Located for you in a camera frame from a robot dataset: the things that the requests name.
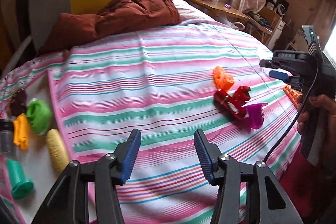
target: blue rubber tip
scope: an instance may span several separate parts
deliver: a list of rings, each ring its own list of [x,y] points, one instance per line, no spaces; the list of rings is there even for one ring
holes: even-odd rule
[[[290,77],[288,74],[284,72],[276,71],[276,70],[271,70],[268,76],[271,78],[282,80],[282,81],[286,81]]]
[[[210,184],[212,184],[215,177],[212,173],[211,159],[197,131],[194,133],[194,145],[195,145],[196,153],[199,159],[199,163],[201,164],[201,167],[202,167],[204,177],[207,181],[209,181]]]
[[[141,145],[141,133],[138,130],[134,136],[134,139],[129,147],[128,153],[122,165],[122,174],[121,174],[122,183],[126,183],[126,181],[129,180],[129,178],[131,177],[131,173],[134,167],[135,160],[137,159],[140,145]]]

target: brown blanket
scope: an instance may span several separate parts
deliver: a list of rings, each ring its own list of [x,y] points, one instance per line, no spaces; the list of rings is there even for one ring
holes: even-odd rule
[[[61,14],[39,55],[69,49],[111,34],[180,22],[172,0],[112,0],[97,15]]]

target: small jar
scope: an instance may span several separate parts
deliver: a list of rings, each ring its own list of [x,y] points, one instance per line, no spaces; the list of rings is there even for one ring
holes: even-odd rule
[[[8,156],[15,154],[13,122],[4,119],[0,120],[0,153]]]

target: wooden table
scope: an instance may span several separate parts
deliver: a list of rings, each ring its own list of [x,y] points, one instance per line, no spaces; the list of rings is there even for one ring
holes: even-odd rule
[[[250,17],[236,10],[235,8],[226,8],[222,2],[213,2],[209,0],[185,0],[195,3],[210,12],[210,16],[215,19],[218,14],[226,15],[228,17],[238,18],[241,20],[249,21]]]

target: pillow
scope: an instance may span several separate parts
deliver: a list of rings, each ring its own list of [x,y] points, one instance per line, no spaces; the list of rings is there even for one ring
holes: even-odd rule
[[[186,1],[184,0],[172,0],[178,13],[180,14],[181,20],[185,21],[188,19],[195,19],[195,18],[200,18],[200,19],[205,19],[209,21],[215,21],[213,18],[210,16],[206,15],[205,13],[201,12],[197,8],[189,5]]]

